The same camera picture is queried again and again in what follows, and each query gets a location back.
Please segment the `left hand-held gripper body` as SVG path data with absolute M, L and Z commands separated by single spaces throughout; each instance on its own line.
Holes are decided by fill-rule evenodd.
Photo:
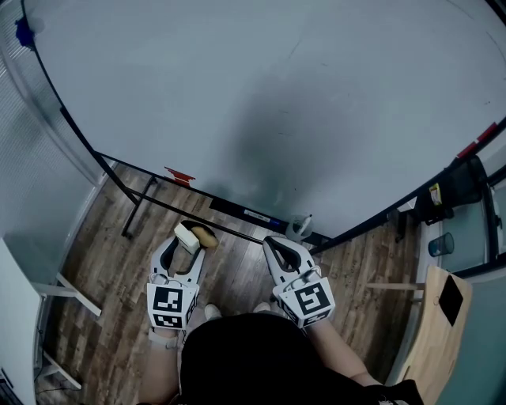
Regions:
M 197 304 L 198 284 L 152 273 L 146 287 L 147 311 L 152 326 L 185 330 Z

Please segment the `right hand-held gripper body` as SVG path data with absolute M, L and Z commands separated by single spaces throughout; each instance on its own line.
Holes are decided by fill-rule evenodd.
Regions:
M 275 286 L 273 295 L 279 308 L 300 329 L 328 318 L 335 308 L 330 283 L 319 266 Z

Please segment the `cream and yellow whiteboard eraser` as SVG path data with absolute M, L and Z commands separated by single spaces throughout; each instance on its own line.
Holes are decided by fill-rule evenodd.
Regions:
M 184 220 L 174 228 L 174 232 L 190 254 L 195 254 L 199 248 L 215 248 L 219 244 L 214 232 L 200 222 Z

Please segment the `white whiteboard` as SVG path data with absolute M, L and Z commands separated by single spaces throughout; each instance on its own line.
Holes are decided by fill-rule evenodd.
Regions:
M 99 153 L 336 237 L 506 116 L 486 0 L 25 0 Z

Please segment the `person's right forearm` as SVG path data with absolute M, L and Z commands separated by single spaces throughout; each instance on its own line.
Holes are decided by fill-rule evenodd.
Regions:
M 380 385 L 328 319 L 309 325 L 305 331 L 327 368 L 362 386 Z

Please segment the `person's left forearm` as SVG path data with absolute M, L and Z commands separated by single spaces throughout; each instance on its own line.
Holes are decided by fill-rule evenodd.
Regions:
M 150 346 L 138 391 L 138 402 L 170 405 L 179 395 L 178 348 L 157 350 Z

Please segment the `clear spray bottle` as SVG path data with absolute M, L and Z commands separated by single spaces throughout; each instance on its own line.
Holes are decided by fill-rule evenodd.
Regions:
M 294 242 L 301 242 L 312 234 L 313 220 L 311 214 L 294 215 L 290 218 L 285 236 Z

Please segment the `pale wrist band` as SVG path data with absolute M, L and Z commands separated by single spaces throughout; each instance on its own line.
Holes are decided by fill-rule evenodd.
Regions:
M 148 334 L 150 346 L 157 350 L 176 350 L 180 334 L 178 329 L 151 327 Z

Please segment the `person's black shirt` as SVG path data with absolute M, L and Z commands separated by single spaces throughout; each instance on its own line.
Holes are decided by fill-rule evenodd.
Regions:
M 413 380 L 362 386 L 327 368 L 305 329 L 272 311 L 205 320 L 178 371 L 170 405 L 424 405 Z

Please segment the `light wooden table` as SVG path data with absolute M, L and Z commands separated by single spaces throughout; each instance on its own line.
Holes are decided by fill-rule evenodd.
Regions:
M 455 280 L 463 303 L 452 327 L 438 304 L 448 275 Z M 410 317 L 387 384 L 414 380 L 425 405 L 435 405 L 450 380 L 459 355 L 472 285 L 454 274 L 429 266 L 419 283 L 369 283 L 368 288 L 413 292 Z

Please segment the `dark mesh wastebasket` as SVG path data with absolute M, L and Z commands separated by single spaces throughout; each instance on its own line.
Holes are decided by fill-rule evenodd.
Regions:
M 455 250 L 455 241 L 451 233 L 446 232 L 443 235 L 432 239 L 428 243 L 428 252 L 431 257 L 450 255 Z

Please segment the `black flat pad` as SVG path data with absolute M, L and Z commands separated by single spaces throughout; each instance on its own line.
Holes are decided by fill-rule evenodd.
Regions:
M 463 296 L 453 277 L 448 275 L 439 295 L 438 304 L 452 327 L 455 325 L 462 303 Z

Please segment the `white desk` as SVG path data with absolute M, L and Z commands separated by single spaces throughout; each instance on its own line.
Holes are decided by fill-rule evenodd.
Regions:
M 41 346 L 43 301 L 48 297 L 78 300 L 96 316 L 101 309 L 61 274 L 57 285 L 30 282 L 0 238 L 0 380 L 23 405 L 36 405 L 37 377 L 61 374 L 75 390 L 77 382 Z

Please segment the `black mesh office chair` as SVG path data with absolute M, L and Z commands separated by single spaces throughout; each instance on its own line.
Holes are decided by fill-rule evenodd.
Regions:
M 438 182 L 442 196 L 440 206 L 432 204 L 429 187 L 419 194 L 415 207 L 411 211 L 413 219 L 432 225 L 444 219 L 453 218 L 456 207 L 481 201 L 481 189 L 486 178 L 481 160 L 473 156 Z

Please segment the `blue cloth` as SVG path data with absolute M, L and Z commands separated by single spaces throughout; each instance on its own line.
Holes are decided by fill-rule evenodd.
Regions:
M 30 29 L 26 17 L 22 17 L 15 21 L 16 25 L 16 38 L 22 47 L 28 48 L 30 51 L 35 51 L 34 32 Z

